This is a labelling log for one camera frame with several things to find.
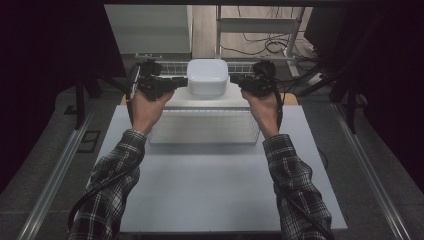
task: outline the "black controller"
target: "black controller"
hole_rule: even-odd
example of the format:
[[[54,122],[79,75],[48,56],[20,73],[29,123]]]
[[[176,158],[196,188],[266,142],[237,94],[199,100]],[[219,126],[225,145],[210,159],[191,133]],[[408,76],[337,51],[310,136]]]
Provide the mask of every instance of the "black controller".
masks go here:
[[[261,61],[252,65],[254,75],[230,74],[230,82],[256,97],[265,97],[274,91],[271,79],[275,76],[275,65]]]
[[[156,63],[154,60],[147,60],[146,62],[136,65],[130,77],[130,83],[134,85],[132,86],[133,92],[138,89],[143,92],[150,101],[156,101],[166,92],[171,92],[179,87],[187,87],[187,78],[158,77],[161,70],[162,65]]]

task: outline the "white container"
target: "white container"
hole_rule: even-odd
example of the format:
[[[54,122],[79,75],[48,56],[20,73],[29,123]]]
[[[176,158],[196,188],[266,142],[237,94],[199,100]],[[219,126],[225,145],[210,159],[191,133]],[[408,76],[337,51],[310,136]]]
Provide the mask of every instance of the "white container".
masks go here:
[[[187,67],[188,88],[191,94],[203,97],[225,93],[228,65],[221,59],[195,59]]]

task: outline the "person's left hand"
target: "person's left hand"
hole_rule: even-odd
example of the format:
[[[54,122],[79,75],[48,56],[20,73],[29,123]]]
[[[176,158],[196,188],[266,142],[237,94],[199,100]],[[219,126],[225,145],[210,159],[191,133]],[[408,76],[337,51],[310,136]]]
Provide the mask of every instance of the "person's left hand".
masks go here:
[[[131,99],[133,111],[132,128],[145,135],[149,134],[153,126],[162,116],[166,102],[168,102],[173,95],[174,91],[164,93],[158,100],[150,102],[142,92],[137,92]]]

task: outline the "plaid shirt sleeve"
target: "plaid shirt sleeve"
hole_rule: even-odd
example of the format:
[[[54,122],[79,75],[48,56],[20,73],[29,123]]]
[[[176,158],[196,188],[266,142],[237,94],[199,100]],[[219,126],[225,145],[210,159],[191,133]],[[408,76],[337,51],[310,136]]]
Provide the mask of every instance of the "plaid shirt sleeve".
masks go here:
[[[94,166],[89,192],[102,181],[126,169],[143,157],[146,137],[135,130],[126,130],[115,149]],[[67,239],[114,239],[118,236],[128,194],[137,184],[140,169],[136,168],[118,182],[107,186],[90,198],[79,210]]]
[[[274,180],[282,239],[325,239],[284,197],[289,196],[330,232],[331,214],[311,182],[311,167],[297,156],[289,135],[274,136],[263,145]]]

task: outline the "person's right hand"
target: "person's right hand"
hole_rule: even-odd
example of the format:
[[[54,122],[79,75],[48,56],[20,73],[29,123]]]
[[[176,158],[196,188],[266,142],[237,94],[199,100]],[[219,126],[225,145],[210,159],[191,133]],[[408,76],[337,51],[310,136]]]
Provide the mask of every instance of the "person's right hand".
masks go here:
[[[249,102],[250,112],[259,125],[265,139],[279,135],[277,126],[277,100],[273,93],[263,98],[257,98],[248,91],[241,89],[241,95]]]

